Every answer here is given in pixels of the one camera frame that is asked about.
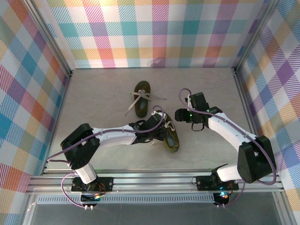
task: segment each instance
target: ventilation grille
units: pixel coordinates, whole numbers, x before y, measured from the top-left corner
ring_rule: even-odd
[[[72,196],[71,199],[80,202],[80,196]],[[212,203],[213,194],[166,194],[166,195],[107,195],[97,203]],[[40,195],[37,204],[67,204],[69,200],[63,195]]]

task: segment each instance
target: colorful checkered backdrop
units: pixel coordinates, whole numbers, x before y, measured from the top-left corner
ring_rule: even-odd
[[[300,224],[300,0],[282,0],[242,69],[257,129]]]
[[[189,68],[232,67],[268,0],[36,2],[76,68]]]
[[[66,81],[21,0],[0,1],[0,225],[17,222]]]

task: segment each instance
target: white floor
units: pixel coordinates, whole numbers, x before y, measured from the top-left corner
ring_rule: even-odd
[[[51,155],[61,150],[60,142],[82,123],[89,123],[94,128],[114,128],[140,120],[134,108],[126,117],[124,115],[133,102],[129,92],[141,80],[150,83],[151,93],[167,98],[153,100],[150,109],[160,105],[174,119],[175,111],[182,108],[178,92],[186,87],[194,94],[202,91],[210,107],[219,107],[231,120],[249,130],[229,68],[76,70]],[[207,128],[194,132],[190,124],[173,121],[180,139],[177,153],[168,152],[159,141],[152,146],[150,143],[119,145],[98,150],[91,160],[92,165],[95,169],[204,169],[236,163],[237,151],[219,134]],[[49,163],[47,169],[67,168],[63,163]]]

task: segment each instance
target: plaid wallpaper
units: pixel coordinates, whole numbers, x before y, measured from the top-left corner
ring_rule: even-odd
[[[242,69],[257,129],[300,224],[300,0],[282,0]]]
[[[67,76],[21,0],[0,1],[0,225],[16,224]]]
[[[232,67],[268,0],[36,2],[75,68],[189,68]]]

